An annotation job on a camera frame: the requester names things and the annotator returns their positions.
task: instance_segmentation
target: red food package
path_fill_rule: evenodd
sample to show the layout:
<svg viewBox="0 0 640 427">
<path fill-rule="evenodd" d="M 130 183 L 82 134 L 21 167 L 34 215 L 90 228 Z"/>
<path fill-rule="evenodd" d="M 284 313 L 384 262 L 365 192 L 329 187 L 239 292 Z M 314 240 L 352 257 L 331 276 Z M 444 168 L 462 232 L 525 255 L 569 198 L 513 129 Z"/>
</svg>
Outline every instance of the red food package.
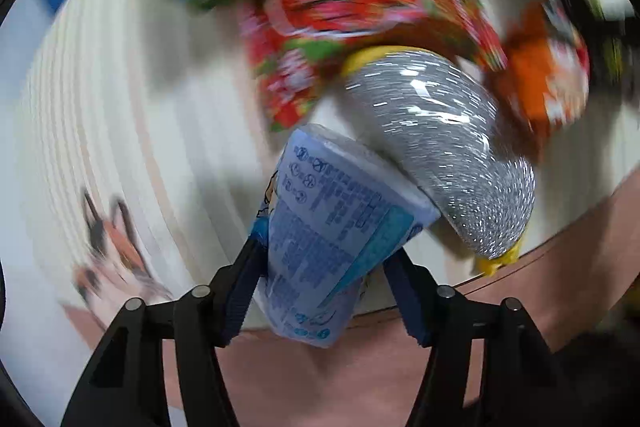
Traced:
<svg viewBox="0 0 640 427">
<path fill-rule="evenodd" d="M 504 66 L 478 0 L 263 0 L 244 7 L 242 34 L 274 129 L 294 125 L 322 80 L 367 46 L 416 46 Z"/>
</svg>

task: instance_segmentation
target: silver glittery object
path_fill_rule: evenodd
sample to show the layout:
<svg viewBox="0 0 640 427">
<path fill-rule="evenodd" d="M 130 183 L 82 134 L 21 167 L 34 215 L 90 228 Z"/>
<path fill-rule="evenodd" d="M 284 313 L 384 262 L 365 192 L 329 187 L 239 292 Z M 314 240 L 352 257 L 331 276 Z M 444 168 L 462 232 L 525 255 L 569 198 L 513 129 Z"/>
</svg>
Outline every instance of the silver glittery object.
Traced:
<svg viewBox="0 0 640 427">
<path fill-rule="evenodd" d="M 484 87 L 446 58 L 404 51 L 355 71 L 346 89 L 471 250 L 493 259 L 514 245 L 533 210 L 533 170 Z"/>
</svg>

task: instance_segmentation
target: animal ear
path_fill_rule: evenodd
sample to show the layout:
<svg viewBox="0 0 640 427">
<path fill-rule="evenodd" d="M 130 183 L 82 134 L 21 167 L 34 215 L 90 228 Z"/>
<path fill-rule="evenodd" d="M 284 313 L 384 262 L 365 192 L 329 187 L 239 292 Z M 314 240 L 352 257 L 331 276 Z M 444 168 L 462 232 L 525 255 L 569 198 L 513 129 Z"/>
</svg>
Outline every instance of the animal ear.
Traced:
<svg viewBox="0 0 640 427">
<path fill-rule="evenodd" d="M 91 199 L 89 191 L 86 188 L 82 190 L 81 204 L 84 221 L 86 222 L 87 227 L 91 230 L 91 227 L 95 224 L 95 222 L 100 221 L 100 216 L 95 208 L 94 200 Z"/>
<path fill-rule="evenodd" d="M 135 247 L 135 232 L 131 222 L 131 215 L 129 214 L 129 207 L 120 198 L 114 198 L 111 202 L 111 222 L 113 227 L 127 237 Z"/>
</svg>

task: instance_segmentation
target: metal screw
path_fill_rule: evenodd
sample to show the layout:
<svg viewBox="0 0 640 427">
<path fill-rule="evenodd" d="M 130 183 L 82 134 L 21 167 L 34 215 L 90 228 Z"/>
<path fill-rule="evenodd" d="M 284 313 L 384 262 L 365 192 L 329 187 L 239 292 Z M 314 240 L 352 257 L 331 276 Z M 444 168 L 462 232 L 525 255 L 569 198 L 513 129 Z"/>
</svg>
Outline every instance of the metal screw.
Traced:
<svg viewBox="0 0 640 427">
<path fill-rule="evenodd" d="M 133 297 L 124 303 L 124 307 L 130 312 L 137 310 L 140 306 L 142 306 L 142 299 L 139 299 L 138 297 Z"/>
<path fill-rule="evenodd" d="M 436 293 L 443 299 L 450 299 L 456 294 L 456 291 L 451 286 L 441 284 L 436 288 Z"/>
<path fill-rule="evenodd" d="M 517 312 L 522 309 L 522 303 L 515 297 L 507 297 L 504 300 L 504 305 L 507 306 L 507 309 L 511 310 L 512 312 Z"/>
<path fill-rule="evenodd" d="M 200 286 L 196 286 L 193 290 L 191 290 L 191 295 L 198 299 L 202 299 L 206 297 L 210 293 L 210 289 L 208 286 L 201 284 Z"/>
</svg>

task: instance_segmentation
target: yellow object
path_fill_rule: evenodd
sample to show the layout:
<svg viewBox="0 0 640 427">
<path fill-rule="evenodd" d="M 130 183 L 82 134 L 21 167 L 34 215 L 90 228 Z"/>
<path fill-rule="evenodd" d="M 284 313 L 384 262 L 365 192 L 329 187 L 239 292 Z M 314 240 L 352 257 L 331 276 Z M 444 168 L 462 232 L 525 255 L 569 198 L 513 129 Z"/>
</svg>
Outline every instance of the yellow object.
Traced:
<svg viewBox="0 0 640 427">
<path fill-rule="evenodd" d="M 366 64 L 384 57 L 388 53 L 408 51 L 425 52 L 427 50 L 413 48 L 411 46 L 373 46 L 371 48 L 365 48 L 347 57 L 347 60 L 345 60 L 342 65 L 342 76 L 348 76 L 354 71 L 363 68 Z"/>
<path fill-rule="evenodd" d="M 478 269 L 478 271 L 482 272 L 483 275 L 491 277 L 492 275 L 495 275 L 500 266 L 515 263 L 520 256 L 520 247 L 522 246 L 523 237 L 524 234 L 520 236 L 515 245 L 513 245 L 506 253 L 502 254 L 496 259 L 490 260 L 485 257 L 476 257 L 476 268 Z"/>
</svg>

